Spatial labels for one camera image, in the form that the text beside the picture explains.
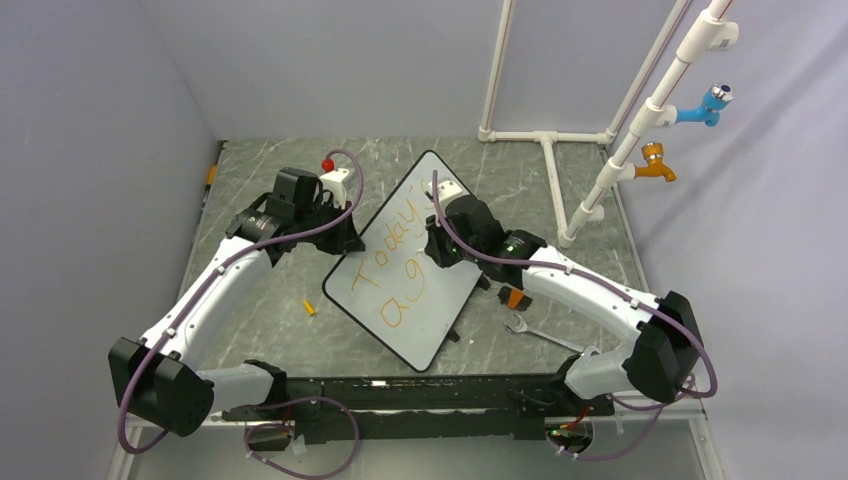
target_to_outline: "orange faucet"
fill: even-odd
[[[642,158],[648,162],[647,167],[636,167],[637,177],[663,177],[666,182],[677,180],[674,172],[662,163],[663,147],[659,142],[648,142],[642,147]]]

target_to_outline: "white board with black frame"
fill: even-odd
[[[363,229],[365,252],[342,257],[323,283],[327,298],[418,372],[432,364],[480,277],[473,264],[442,269],[423,253],[433,170],[469,191],[424,152]]]

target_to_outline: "marble surface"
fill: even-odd
[[[484,144],[473,138],[292,138],[237,140],[225,144],[194,245],[188,281],[212,259],[232,217],[273,186],[285,166],[318,172],[327,151],[357,154],[366,174],[362,203],[354,213],[361,229],[413,162],[436,151],[463,182],[487,202],[505,228],[522,228],[556,244],[542,149],[534,143]],[[590,144],[557,144],[560,182],[570,214],[588,193],[602,160]],[[601,202],[606,219],[583,228],[567,254],[576,262],[629,286],[639,284],[621,214],[612,196]],[[230,367],[256,358],[290,376],[402,376],[415,372],[337,309],[321,282],[338,260],[311,245],[285,255],[274,271],[234,310],[208,350],[203,368]],[[425,375],[553,372],[571,351],[508,332],[511,315],[497,299],[499,285],[475,290],[455,324],[459,343],[445,342]],[[308,316],[302,302],[317,310]],[[532,326],[602,351],[618,342],[594,322],[535,296],[522,314]]]

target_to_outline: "faucet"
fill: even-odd
[[[663,146],[659,142],[648,142],[642,147],[642,158],[648,162],[647,167],[636,167],[636,177],[663,177],[666,182],[677,180],[677,175],[662,163]]]
[[[701,106],[692,110],[677,110],[677,120],[680,122],[704,122],[708,127],[718,125],[721,116],[719,113],[730,101],[733,100],[733,90],[729,85],[716,83],[711,86],[704,95]]]

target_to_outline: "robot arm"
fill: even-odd
[[[286,400],[286,374],[271,365],[248,360],[234,368],[197,369],[235,306],[297,244],[273,239],[320,227],[351,208],[345,185],[350,171],[327,170],[320,177],[293,168],[280,170],[273,191],[235,216],[212,261],[174,308],[139,341],[121,338],[115,343],[109,366],[119,404],[151,349],[157,353],[136,383],[128,411],[179,436],[194,432],[209,412]],[[365,250],[349,216],[301,241],[333,255]],[[263,248],[239,256],[260,243]],[[215,270],[220,275],[214,276]],[[182,323],[172,328],[174,318],[186,309]],[[162,338],[167,341],[155,348]]]
[[[484,202],[453,181],[440,182],[438,192],[452,230],[484,254],[481,259],[466,251],[453,241],[436,216],[430,216],[425,253],[438,266],[472,261],[490,279],[560,302],[621,340],[622,345],[611,352],[586,351],[563,363],[554,378],[561,382],[567,397],[577,403],[598,395],[638,390],[659,402],[674,401],[698,355],[682,334],[650,312],[672,317],[700,341],[686,298],[674,292],[658,298],[619,285],[575,263],[531,233],[504,230]]]

